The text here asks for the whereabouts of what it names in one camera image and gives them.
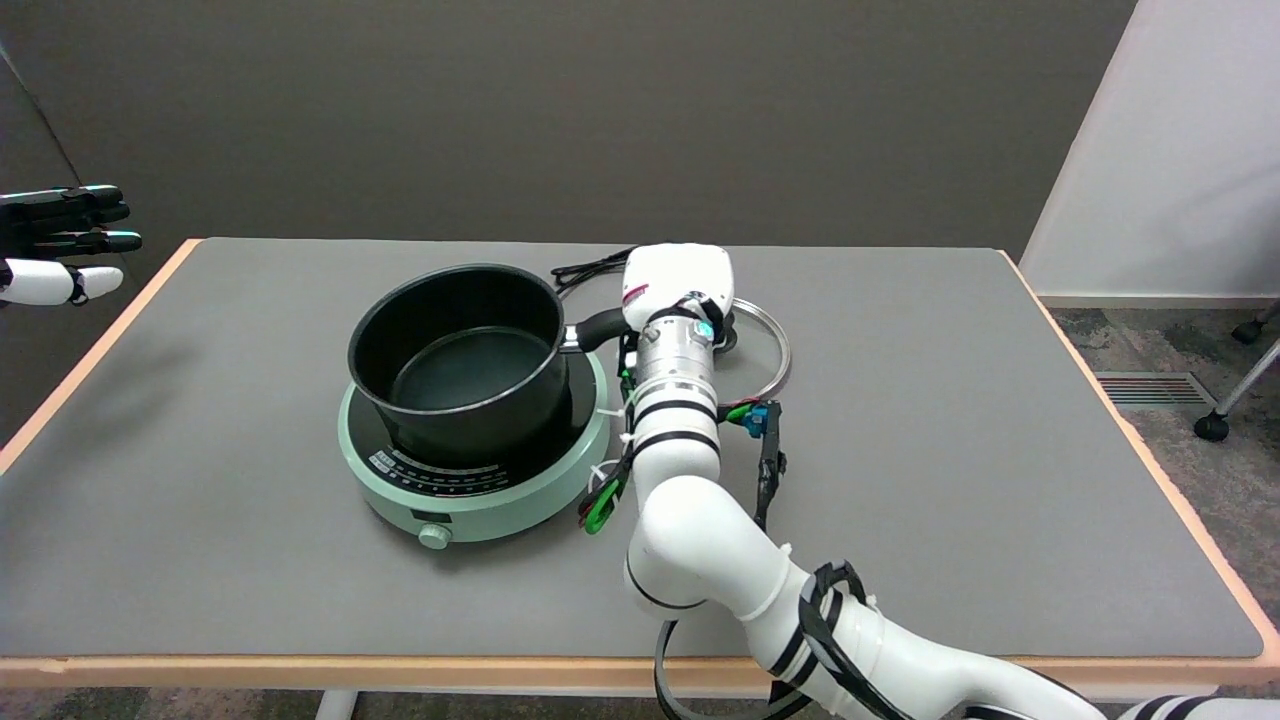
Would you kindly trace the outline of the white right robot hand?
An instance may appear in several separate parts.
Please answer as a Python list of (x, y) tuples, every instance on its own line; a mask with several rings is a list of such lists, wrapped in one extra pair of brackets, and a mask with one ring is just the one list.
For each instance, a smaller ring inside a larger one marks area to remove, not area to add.
[(658, 313), (680, 307), (705, 320), (721, 345), (733, 301), (733, 264), (722, 247), (648, 245), (634, 249), (625, 263), (622, 314), (631, 331), (641, 331)]

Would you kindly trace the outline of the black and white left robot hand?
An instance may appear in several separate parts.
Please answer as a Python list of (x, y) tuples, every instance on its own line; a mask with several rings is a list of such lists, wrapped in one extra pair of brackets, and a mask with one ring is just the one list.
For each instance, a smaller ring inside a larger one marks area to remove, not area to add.
[(114, 184), (56, 187), (1, 197), (3, 305), (83, 306), (118, 290), (116, 266), (77, 266), (64, 258), (122, 255), (143, 246), (140, 233), (109, 225), (131, 215)]

